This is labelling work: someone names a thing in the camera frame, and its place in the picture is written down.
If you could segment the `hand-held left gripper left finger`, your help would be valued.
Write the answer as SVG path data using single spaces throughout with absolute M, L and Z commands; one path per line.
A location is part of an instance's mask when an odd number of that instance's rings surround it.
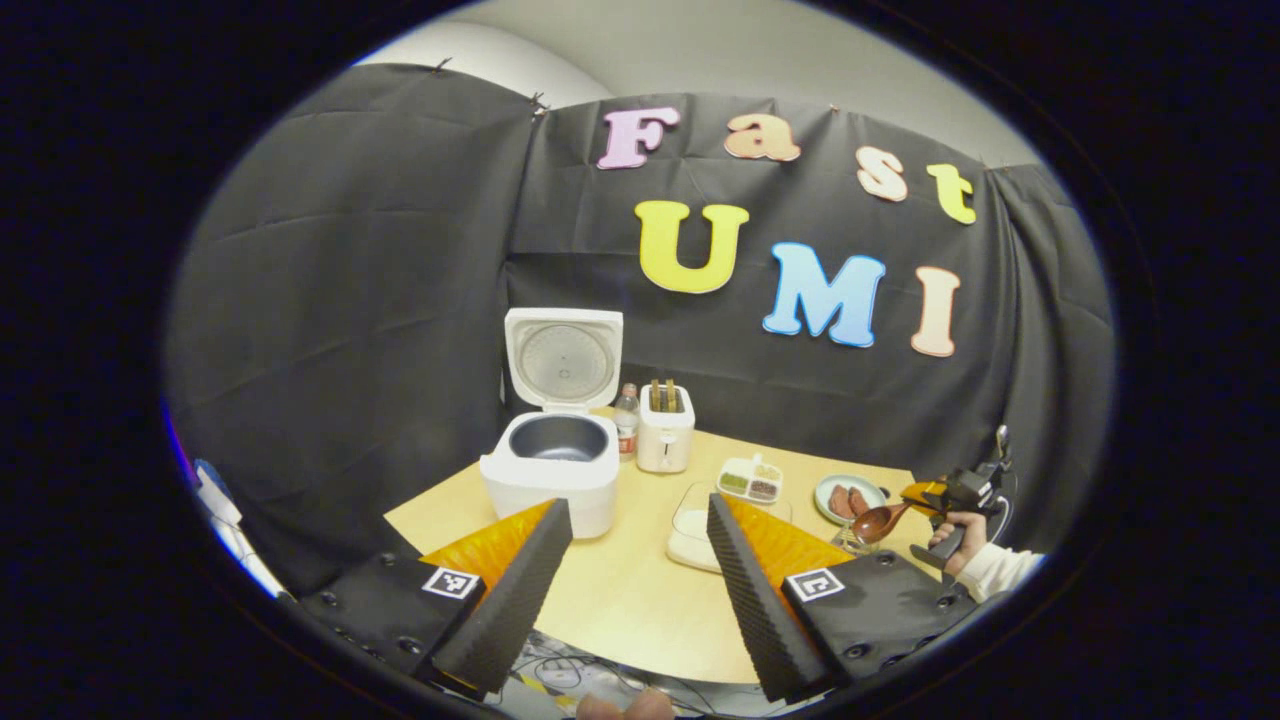
M 380 553 L 300 606 L 393 671 L 481 700 L 504 685 L 572 538 L 568 501 L 550 498 L 425 556 Z

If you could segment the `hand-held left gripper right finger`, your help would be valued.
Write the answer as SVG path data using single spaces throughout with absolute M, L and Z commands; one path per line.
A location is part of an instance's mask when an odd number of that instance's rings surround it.
M 977 610 L 964 585 L 893 551 L 854 556 L 732 496 L 709 497 L 707 534 L 772 701 L 869 682 Z

